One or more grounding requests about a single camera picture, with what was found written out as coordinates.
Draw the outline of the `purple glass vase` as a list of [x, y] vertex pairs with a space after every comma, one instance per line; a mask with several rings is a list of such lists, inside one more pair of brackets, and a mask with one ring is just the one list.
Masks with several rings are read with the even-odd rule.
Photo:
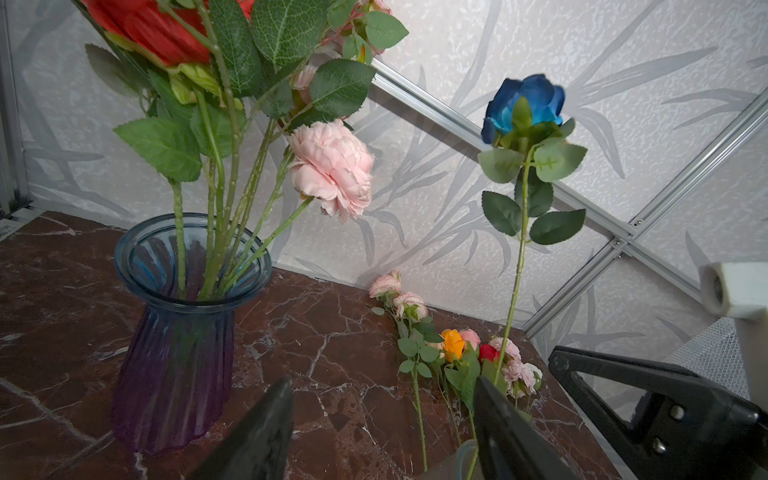
[[175, 218], [145, 220], [119, 240], [119, 278], [145, 309], [113, 396], [116, 439], [131, 451], [157, 455], [186, 447], [221, 416], [232, 388], [236, 310], [267, 285], [269, 256], [248, 266], [220, 299], [205, 300], [207, 217], [185, 213], [187, 285], [179, 295]]

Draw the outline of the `blue rose stem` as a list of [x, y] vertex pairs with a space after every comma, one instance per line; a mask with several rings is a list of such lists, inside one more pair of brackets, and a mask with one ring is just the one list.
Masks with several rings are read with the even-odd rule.
[[587, 149], [568, 141], [575, 120], [562, 119], [565, 89], [544, 74], [522, 80], [505, 79], [487, 104], [481, 139], [490, 148], [478, 154], [484, 175], [496, 184], [514, 186], [511, 196], [494, 191], [481, 195], [483, 215], [493, 229], [518, 241], [518, 257], [510, 306], [504, 325], [499, 358], [494, 360], [491, 380], [506, 373], [509, 393], [529, 393], [529, 386], [514, 384], [536, 374], [509, 351], [508, 339], [514, 321], [525, 266], [526, 247], [563, 243], [581, 231], [586, 210], [554, 211], [554, 184], [575, 172]]

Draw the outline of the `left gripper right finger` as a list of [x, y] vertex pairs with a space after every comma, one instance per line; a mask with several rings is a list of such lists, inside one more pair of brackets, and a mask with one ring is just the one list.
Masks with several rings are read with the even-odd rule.
[[483, 376], [475, 384], [473, 407], [484, 478], [566, 480], [576, 477], [551, 445]]

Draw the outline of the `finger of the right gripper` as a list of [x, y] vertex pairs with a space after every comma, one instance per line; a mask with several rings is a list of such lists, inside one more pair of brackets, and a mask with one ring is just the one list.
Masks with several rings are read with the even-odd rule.
[[[548, 369], [640, 479], [764, 479], [767, 414], [689, 369], [557, 346]], [[586, 375], [643, 391], [622, 419]]]

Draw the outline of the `small pink flower stem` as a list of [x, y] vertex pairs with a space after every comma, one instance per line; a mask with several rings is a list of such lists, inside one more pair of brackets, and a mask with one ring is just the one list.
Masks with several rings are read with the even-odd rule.
[[[299, 126], [287, 135], [287, 147], [277, 167], [276, 180], [267, 204], [244, 246], [239, 242], [250, 219], [269, 147], [283, 136], [280, 123], [271, 120], [257, 153], [232, 223], [225, 230], [225, 254], [208, 296], [219, 298], [232, 290], [246, 269], [264, 257], [270, 244], [316, 202], [323, 214], [342, 223], [360, 217], [372, 201], [374, 156], [367, 146], [340, 120]], [[301, 202], [267, 238], [256, 244], [256, 236], [269, 219], [283, 184], [290, 180]]]

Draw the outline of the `clear frosted glass vase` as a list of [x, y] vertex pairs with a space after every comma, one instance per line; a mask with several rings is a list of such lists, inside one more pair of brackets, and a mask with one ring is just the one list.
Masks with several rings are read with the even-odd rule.
[[484, 480], [476, 440], [464, 442], [459, 449], [418, 476], [418, 480]]

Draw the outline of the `red rose stem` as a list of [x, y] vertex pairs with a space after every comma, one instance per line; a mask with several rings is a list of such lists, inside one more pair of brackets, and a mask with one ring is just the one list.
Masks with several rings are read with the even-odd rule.
[[[117, 136], [171, 186], [177, 293], [214, 301], [231, 289], [229, 271], [250, 217], [253, 178], [236, 193], [247, 131], [245, 102], [265, 85], [252, 36], [250, 1], [80, 1], [81, 13], [107, 41], [109, 78], [136, 94], [144, 115], [115, 127]], [[202, 284], [191, 284], [183, 246], [183, 186], [208, 188]]]

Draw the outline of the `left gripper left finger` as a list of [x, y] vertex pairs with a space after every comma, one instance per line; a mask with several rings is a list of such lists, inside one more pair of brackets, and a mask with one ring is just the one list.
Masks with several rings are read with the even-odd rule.
[[293, 432], [294, 394], [288, 379], [273, 384], [191, 479], [281, 479]]

